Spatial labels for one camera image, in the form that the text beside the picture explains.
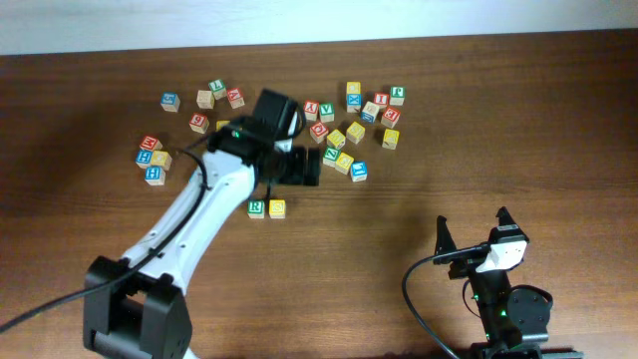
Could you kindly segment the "yellow S block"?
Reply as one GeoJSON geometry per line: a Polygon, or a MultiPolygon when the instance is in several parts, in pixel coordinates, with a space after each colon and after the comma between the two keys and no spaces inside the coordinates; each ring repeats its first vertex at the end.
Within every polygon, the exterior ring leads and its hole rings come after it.
{"type": "Polygon", "coordinates": [[[284,218],[286,216],[286,201],[284,199],[271,199],[268,213],[271,218],[284,218]]]}

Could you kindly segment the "green R block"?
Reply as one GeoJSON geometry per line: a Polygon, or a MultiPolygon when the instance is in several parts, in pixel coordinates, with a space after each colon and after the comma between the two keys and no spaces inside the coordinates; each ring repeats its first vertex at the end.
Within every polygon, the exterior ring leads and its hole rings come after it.
{"type": "Polygon", "coordinates": [[[247,204],[247,214],[252,219],[265,217],[265,202],[263,200],[250,200],[247,204]]]}

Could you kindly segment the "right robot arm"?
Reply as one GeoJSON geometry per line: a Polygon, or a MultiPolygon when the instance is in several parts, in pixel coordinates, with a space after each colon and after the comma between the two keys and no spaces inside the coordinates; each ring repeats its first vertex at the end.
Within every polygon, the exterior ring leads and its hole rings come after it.
{"type": "Polygon", "coordinates": [[[447,264],[451,280],[464,279],[473,291],[486,342],[475,343],[473,358],[582,358],[573,349],[542,350],[553,306],[551,294],[540,288],[510,284],[508,273],[523,263],[529,238],[505,207],[497,226],[477,249],[458,249],[447,226],[437,218],[434,264],[447,264]]]}

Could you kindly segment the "green Z block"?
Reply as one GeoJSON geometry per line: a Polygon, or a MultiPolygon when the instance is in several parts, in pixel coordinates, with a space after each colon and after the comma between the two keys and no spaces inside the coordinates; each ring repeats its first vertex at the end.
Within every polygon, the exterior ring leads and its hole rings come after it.
{"type": "Polygon", "coordinates": [[[328,147],[324,152],[322,162],[325,166],[334,168],[340,155],[341,155],[340,149],[328,147]]]}

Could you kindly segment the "red Q block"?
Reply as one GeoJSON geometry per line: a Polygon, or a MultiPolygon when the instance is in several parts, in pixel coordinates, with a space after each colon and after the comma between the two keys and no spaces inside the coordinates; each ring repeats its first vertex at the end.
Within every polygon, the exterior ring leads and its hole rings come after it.
{"type": "Polygon", "coordinates": [[[312,140],[315,143],[319,144],[325,140],[325,138],[329,134],[329,129],[323,123],[316,122],[309,128],[309,132],[312,140]]]}

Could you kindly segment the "red Y block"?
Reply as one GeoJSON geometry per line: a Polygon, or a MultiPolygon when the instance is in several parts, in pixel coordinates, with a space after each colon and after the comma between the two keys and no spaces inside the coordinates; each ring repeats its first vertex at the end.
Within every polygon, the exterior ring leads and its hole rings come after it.
{"type": "Polygon", "coordinates": [[[318,119],[320,104],[315,101],[306,101],[303,106],[303,112],[307,121],[316,121],[318,119]]]}

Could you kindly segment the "green V block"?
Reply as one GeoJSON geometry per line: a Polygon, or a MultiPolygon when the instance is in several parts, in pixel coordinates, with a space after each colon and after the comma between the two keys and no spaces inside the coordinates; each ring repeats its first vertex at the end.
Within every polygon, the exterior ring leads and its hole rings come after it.
{"type": "Polygon", "coordinates": [[[320,121],[330,123],[334,121],[335,109],[332,103],[324,103],[319,105],[320,121]]]}

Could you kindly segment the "yellow top block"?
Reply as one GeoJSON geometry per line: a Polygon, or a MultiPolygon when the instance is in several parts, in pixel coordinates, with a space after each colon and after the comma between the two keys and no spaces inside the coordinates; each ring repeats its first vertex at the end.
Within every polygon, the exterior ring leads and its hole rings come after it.
{"type": "Polygon", "coordinates": [[[361,83],[360,82],[347,82],[346,83],[346,93],[348,95],[361,94],[361,83]]]}

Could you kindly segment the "red E block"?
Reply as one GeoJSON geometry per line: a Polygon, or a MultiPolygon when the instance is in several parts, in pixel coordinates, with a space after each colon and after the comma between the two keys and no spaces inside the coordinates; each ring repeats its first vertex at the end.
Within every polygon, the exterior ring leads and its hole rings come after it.
{"type": "Polygon", "coordinates": [[[385,109],[381,118],[381,124],[389,129],[393,129],[401,117],[401,112],[396,108],[388,107],[385,109]]]}

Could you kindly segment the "red I block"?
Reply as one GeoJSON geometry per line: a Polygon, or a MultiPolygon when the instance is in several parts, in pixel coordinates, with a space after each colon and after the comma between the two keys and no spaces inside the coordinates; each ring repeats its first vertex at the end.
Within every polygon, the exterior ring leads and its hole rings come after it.
{"type": "Polygon", "coordinates": [[[381,110],[388,107],[390,101],[390,95],[387,93],[377,92],[374,94],[373,103],[377,105],[381,110]]]}

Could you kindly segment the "red 6 block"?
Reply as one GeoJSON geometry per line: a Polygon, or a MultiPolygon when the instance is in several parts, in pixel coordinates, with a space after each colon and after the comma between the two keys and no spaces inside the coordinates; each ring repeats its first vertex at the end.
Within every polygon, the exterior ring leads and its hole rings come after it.
{"type": "Polygon", "coordinates": [[[193,113],[188,124],[194,132],[205,134],[209,127],[209,120],[204,114],[193,113]]]}

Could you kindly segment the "green T block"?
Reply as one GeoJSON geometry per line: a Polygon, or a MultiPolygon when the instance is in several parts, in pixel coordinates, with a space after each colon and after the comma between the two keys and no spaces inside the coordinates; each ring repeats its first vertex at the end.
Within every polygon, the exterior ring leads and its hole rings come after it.
{"type": "Polygon", "coordinates": [[[216,100],[221,100],[227,96],[226,86],[221,79],[209,82],[208,86],[216,100]]]}

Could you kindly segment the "yellow O block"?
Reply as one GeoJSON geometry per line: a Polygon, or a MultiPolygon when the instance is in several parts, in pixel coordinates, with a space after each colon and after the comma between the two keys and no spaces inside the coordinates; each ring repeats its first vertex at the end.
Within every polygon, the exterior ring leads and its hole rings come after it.
{"type": "Polygon", "coordinates": [[[171,163],[172,163],[172,157],[169,154],[169,152],[153,151],[151,156],[152,167],[160,167],[167,172],[170,169],[171,163]]]}

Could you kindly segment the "blue h block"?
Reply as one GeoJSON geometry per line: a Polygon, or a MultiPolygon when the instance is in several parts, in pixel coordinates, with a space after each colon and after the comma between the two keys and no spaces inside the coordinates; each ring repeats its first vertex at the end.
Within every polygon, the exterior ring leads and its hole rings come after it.
{"type": "Polygon", "coordinates": [[[145,181],[149,185],[164,185],[165,170],[161,167],[148,167],[145,170],[145,181]]]}
{"type": "Polygon", "coordinates": [[[152,156],[152,151],[139,150],[135,158],[135,163],[141,169],[146,169],[151,165],[152,156]]]}

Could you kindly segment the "blue H block upper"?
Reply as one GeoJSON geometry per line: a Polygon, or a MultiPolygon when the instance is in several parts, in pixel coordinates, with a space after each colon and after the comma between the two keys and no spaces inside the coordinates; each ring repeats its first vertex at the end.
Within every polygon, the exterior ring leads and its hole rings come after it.
{"type": "Polygon", "coordinates": [[[135,163],[141,169],[146,169],[151,165],[152,156],[152,151],[139,150],[135,158],[135,163]]]}

